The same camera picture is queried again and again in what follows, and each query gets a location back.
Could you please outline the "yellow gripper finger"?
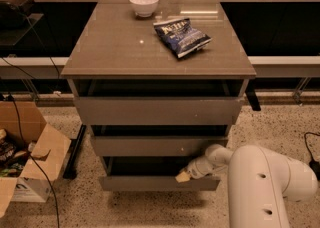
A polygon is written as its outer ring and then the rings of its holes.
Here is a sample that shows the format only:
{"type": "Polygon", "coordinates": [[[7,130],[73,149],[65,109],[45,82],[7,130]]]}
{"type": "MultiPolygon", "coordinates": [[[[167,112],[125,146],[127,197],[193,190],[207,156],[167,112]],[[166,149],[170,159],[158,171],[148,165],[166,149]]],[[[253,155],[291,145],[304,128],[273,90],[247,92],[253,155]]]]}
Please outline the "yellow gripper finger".
{"type": "Polygon", "coordinates": [[[178,183],[188,182],[191,179],[191,176],[186,171],[181,171],[176,177],[176,181],[178,183]]]}

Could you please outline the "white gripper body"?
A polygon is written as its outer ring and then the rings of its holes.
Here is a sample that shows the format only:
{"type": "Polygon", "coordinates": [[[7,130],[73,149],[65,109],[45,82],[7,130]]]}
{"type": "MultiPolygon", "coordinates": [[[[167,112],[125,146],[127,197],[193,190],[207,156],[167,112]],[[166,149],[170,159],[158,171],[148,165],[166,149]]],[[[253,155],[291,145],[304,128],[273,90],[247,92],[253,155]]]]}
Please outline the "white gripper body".
{"type": "Polygon", "coordinates": [[[193,179],[200,179],[211,174],[214,167],[213,164],[205,156],[193,159],[186,167],[186,172],[193,179]]]}

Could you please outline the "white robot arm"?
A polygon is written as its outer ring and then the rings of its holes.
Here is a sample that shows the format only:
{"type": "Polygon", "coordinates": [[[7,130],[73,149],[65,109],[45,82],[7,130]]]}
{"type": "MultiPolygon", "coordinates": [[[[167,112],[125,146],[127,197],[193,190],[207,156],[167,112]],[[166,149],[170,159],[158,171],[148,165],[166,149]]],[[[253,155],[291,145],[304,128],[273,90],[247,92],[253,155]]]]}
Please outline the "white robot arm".
{"type": "Polygon", "coordinates": [[[209,146],[176,176],[179,183],[200,179],[226,165],[230,228],[290,228],[285,200],[316,195],[318,180],[305,163],[257,145],[231,151],[209,146]]]}

